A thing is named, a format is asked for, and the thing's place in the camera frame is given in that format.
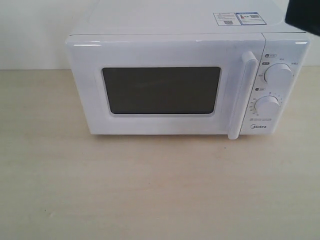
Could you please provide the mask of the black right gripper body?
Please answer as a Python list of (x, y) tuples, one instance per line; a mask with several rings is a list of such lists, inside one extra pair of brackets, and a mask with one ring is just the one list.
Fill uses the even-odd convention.
[(290, 0), (284, 21), (300, 30), (320, 36), (320, 0)]

